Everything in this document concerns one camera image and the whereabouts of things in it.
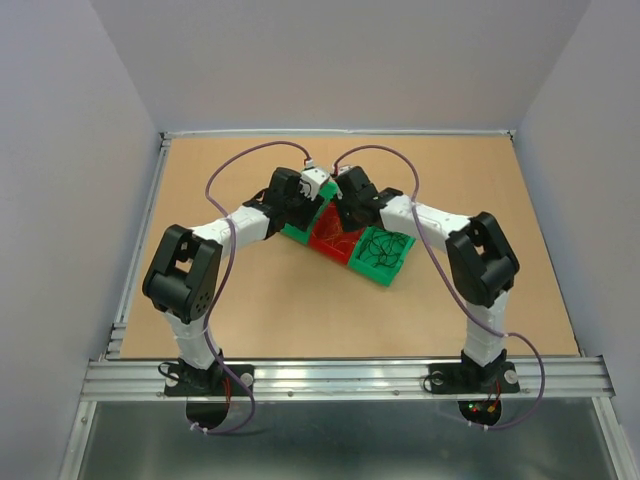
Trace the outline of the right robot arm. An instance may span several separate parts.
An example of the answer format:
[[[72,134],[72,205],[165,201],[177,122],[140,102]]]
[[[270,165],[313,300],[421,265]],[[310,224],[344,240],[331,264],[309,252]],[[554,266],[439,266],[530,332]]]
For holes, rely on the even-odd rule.
[[[422,241],[429,254],[440,250],[447,256],[448,265],[437,270],[467,318],[466,339],[459,363],[431,367],[431,391],[518,391],[514,367],[507,360],[504,323],[520,265],[495,217],[487,212],[472,217],[447,213],[397,189],[378,190],[358,166],[342,167],[332,178],[345,230],[377,227]]]

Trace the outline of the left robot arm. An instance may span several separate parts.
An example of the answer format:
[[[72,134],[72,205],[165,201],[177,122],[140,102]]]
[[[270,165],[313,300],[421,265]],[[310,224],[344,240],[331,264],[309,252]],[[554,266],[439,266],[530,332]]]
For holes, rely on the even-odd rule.
[[[223,259],[281,231],[311,225],[323,205],[320,195],[330,175],[318,167],[300,172],[278,167],[267,187],[235,211],[211,223],[168,227],[145,275],[142,293],[171,326],[179,348],[176,362],[159,373],[169,397],[213,396],[229,390],[230,379],[217,359],[221,349],[209,336],[208,315],[219,299]]]

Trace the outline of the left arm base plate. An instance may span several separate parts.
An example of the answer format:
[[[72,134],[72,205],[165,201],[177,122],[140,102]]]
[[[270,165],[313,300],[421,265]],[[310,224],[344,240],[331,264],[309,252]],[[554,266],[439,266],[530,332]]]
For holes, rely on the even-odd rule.
[[[165,380],[167,397],[248,397],[247,391],[218,364],[202,370],[182,361],[162,362],[157,370]]]

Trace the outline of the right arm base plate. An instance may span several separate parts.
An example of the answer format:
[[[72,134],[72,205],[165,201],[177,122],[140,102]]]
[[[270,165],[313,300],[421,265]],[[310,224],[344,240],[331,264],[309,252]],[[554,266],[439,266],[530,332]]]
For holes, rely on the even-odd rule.
[[[519,393],[521,388],[517,376],[507,379],[507,372],[515,371],[512,362],[506,362],[497,369],[475,368],[461,363],[435,363],[428,366],[429,390],[434,395],[472,395],[490,392]]]

